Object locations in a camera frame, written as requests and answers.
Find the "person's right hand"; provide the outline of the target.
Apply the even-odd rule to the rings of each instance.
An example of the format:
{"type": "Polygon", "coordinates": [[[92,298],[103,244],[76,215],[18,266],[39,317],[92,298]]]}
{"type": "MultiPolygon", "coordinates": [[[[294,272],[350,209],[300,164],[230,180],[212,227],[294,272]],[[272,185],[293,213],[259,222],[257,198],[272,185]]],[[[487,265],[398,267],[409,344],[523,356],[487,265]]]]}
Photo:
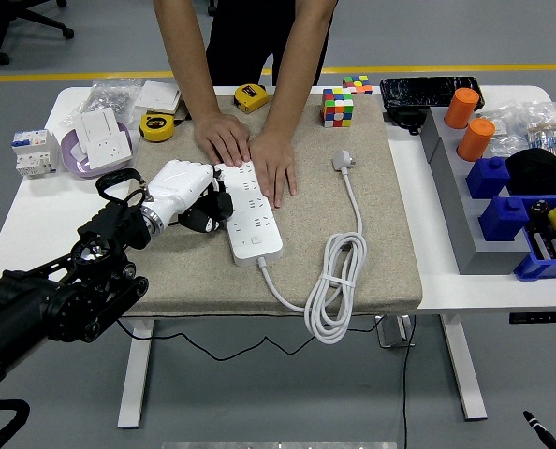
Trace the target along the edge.
{"type": "Polygon", "coordinates": [[[212,112],[193,117],[195,142],[212,165],[241,167],[251,160],[249,133],[233,115],[212,112]]]}

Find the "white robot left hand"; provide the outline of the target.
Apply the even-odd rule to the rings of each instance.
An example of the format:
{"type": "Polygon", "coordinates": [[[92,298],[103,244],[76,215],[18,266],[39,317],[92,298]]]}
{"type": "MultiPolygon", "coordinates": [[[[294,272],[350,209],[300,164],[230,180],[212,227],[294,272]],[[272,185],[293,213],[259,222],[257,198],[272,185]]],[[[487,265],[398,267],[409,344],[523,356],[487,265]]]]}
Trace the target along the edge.
{"type": "Polygon", "coordinates": [[[208,164],[171,160],[148,185],[141,212],[152,237],[176,222],[199,233],[223,227],[233,214],[222,171],[208,164]]]}

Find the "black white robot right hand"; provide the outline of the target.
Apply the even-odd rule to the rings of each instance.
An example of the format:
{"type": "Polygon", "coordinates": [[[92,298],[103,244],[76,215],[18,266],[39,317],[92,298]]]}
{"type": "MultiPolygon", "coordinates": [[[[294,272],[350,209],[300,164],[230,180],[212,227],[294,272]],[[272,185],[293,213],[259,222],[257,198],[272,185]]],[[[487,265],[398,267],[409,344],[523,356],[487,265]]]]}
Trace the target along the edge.
{"type": "Polygon", "coordinates": [[[523,411],[522,414],[545,447],[556,449],[556,438],[529,411],[523,411]]]}

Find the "person's left hand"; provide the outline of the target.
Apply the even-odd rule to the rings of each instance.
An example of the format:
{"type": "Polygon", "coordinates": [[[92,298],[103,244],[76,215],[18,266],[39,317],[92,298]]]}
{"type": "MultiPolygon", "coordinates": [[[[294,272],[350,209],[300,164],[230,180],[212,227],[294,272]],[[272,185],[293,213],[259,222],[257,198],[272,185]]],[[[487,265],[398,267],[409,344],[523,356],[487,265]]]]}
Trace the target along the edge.
{"type": "Polygon", "coordinates": [[[282,206],[285,188],[297,194],[295,151],[292,137],[277,130],[263,130],[249,143],[261,193],[272,209],[282,206]]]}

